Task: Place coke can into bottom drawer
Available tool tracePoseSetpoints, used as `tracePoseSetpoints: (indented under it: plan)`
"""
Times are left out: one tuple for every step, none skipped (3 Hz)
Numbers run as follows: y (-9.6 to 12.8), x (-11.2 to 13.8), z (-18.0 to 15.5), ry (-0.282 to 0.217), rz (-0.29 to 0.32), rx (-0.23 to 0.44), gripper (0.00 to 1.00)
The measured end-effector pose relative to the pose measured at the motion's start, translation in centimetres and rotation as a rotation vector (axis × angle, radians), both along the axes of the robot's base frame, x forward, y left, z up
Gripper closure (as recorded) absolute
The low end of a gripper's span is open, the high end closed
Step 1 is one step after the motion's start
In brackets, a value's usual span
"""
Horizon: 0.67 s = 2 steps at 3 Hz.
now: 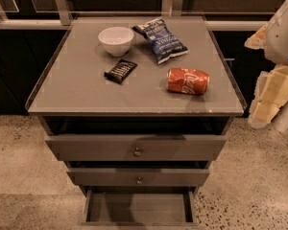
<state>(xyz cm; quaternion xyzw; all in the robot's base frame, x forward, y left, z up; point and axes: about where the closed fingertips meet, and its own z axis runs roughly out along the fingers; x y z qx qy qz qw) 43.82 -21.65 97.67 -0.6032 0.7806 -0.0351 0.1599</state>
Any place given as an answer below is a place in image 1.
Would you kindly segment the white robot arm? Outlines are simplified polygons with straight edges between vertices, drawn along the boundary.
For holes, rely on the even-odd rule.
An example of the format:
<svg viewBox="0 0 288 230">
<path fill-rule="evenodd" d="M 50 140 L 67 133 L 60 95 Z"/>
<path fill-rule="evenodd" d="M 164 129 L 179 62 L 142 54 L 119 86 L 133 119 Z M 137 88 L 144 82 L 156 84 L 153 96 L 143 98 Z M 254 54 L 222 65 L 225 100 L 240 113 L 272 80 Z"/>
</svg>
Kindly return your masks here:
<svg viewBox="0 0 288 230">
<path fill-rule="evenodd" d="M 283 132 L 288 128 L 288 0 L 246 40 L 245 46 L 263 49 L 265 58 L 276 65 L 257 78 L 248 123 L 263 128 L 274 122 L 275 128 Z"/>
</svg>

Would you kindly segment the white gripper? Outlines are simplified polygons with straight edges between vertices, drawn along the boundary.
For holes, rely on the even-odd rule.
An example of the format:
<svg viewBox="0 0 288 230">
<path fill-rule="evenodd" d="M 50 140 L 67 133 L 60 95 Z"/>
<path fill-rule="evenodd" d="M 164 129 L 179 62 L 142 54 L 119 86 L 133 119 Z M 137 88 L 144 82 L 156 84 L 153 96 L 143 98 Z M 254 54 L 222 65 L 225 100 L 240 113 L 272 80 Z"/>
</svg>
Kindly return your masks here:
<svg viewBox="0 0 288 230">
<path fill-rule="evenodd" d="M 268 25 L 259 28 L 249 37 L 244 46 L 259 50 L 266 46 L 265 33 Z M 253 128 L 263 128 L 268 125 L 279 112 L 279 108 L 288 102 L 288 66 L 277 65 L 267 77 L 259 101 L 253 100 L 248 123 Z"/>
</svg>

